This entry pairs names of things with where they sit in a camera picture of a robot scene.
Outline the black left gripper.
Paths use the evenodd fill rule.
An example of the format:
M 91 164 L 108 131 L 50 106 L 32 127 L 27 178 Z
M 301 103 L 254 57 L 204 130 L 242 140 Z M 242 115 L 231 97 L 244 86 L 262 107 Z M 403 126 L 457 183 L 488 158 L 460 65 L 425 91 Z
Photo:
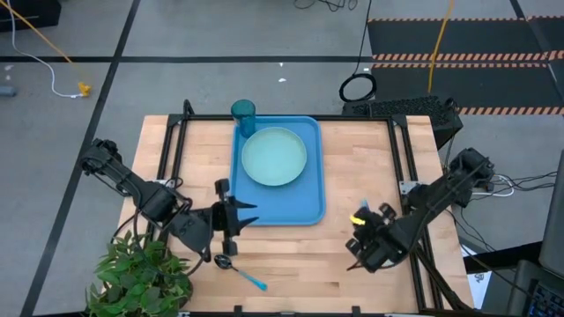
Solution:
M 223 232 L 223 253 L 235 256 L 238 254 L 238 247 L 233 237 L 240 236 L 244 227 L 258 219 L 258 217 L 250 217 L 239 220 L 238 209 L 254 209 L 256 205 L 240 202 L 234 196 L 229 195 L 229 179 L 215 181 L 214 186 L 219 200 L 211 207 L 213 217 L 212 228 L 214 231 Z

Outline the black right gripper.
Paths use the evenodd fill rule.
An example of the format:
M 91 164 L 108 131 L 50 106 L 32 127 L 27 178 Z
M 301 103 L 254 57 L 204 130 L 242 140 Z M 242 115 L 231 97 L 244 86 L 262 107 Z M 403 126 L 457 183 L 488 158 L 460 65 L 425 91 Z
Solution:
M 387 203 L 378 207 L 379 211 L 359 208 L 352 216 L 365 220 L 364 225 L 354 225 L 352 238 L 345 243 L 345 248 L 354 256 L 355 263 L 346 270 L 364 268 L 375 273 L 385 262 L 394 257 L 396 249 L 386 233 L 389 225 L 395 221 L 397 213 Z

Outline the spoon with teal handle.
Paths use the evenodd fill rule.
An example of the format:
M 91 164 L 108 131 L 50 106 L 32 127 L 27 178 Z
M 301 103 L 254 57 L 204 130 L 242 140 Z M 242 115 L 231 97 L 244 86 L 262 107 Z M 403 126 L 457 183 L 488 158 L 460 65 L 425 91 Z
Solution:
M 214 256 L 214 262 L 216 263 L 216 265 L 220 268 L 220 269 L 231 269 L 234 270 L 235 272 L 237 272 L 240 276 L 244 277 L 245 279 L 247 279 L 248 281 L 250 281 L 254 286 L 256 286 L 259 290 L 261 291 L 267 291 L 268 290 L 268 285 L 254 277 L 252 277 L 251 275 L 247 274 L 246 272 L 237 269 L 233 263 L 232 260 L 230 259 L 229 256 L 225 255 L 225 254 L 216 254 Z

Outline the pale green plate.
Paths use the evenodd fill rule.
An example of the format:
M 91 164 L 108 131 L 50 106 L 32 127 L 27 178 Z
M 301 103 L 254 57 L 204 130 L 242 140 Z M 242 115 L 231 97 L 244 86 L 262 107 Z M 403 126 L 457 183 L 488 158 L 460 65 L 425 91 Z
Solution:
M 241 163 L 247 176 L 268 187 L 294 181 L 305 169 L 307 161 L 307 149 L 302 139 L 282 127 L 258 130 L 241 150 Z

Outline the teal plastic cup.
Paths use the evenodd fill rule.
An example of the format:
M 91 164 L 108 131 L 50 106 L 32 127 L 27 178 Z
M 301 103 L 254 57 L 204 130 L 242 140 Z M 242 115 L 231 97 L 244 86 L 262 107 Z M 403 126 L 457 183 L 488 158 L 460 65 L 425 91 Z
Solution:
M 251 100 L 235 101 L 231 114 L 242 136 L 249 138 L 256 132 L 256 106 Z

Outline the blue plastic tray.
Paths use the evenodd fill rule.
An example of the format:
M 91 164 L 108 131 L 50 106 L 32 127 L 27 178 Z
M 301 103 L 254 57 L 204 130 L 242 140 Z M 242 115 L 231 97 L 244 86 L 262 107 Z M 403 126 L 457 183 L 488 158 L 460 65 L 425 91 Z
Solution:
M 278 187 L 261 185 L 250 179 L 241 163 L 241 150 L 249 139 L 234 125 L 230 168 L 230 195 L 238 201 L 256 205 L 240 209 L 239 219 L 258 217 L 254 225 L 314 225 L 326 211 L 323 142 L 317 120 L 310 116 L 256 116 L 256 132 L 282 127 L 296 133 L 307 149 L 305 169 L 294 181 Z

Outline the white paper sheet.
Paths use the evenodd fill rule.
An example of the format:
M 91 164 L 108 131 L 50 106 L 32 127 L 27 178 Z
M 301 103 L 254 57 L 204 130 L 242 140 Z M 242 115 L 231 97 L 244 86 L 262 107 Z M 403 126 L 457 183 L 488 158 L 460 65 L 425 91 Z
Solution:
M 483 306 L 491 275 L 492 273 L 490 271 L 482 273 L 469 273 L 467 275 L 471 289 L 472 300 L 476 309 L 480 309 Z

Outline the green potted plant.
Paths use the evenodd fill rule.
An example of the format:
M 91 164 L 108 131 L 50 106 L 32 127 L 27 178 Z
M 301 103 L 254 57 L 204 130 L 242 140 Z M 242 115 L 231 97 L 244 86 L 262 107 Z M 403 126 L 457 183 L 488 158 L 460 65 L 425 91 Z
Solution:
M 161 241 L 126 232 L 108 244 L 94 274 L 102 286 L 86 290 L 88 317 L 177 317 L 192 298 L 188 262 Z

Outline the white power strip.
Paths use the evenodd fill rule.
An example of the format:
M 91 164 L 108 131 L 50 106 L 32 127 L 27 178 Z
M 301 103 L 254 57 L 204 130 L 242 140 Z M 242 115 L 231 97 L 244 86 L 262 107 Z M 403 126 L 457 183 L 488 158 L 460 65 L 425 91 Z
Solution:
M 515 193 L 514 183 L 508 176 L 496 174 L 481 191 L 474 191 L 473 196 L 478 197 L 510 197 Z

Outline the black hazard-striped mat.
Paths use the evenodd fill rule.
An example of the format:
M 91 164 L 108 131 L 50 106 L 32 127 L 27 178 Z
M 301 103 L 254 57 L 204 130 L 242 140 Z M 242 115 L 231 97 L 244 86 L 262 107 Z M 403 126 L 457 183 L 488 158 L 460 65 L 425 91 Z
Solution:
M 564 115 L 564 16 L 373 18 L 379 100 L 454 98 L 462 114 Z

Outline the grey monitor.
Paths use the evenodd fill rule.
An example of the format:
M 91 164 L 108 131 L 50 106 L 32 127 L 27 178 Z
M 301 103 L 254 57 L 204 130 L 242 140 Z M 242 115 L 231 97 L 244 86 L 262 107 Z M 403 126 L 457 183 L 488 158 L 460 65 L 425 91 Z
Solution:
M 539 262 L 564 278 L 564 150 L 560 154 Z

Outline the black box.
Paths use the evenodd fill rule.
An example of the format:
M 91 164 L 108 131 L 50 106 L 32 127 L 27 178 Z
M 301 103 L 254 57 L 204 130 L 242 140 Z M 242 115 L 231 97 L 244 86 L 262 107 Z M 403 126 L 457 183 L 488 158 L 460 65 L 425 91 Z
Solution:
M 57 26 L 62 6 L 59 0 L 4 0 L 35 28 Z M 0 4 L 0 33 L 11 30 L 11 12 Z

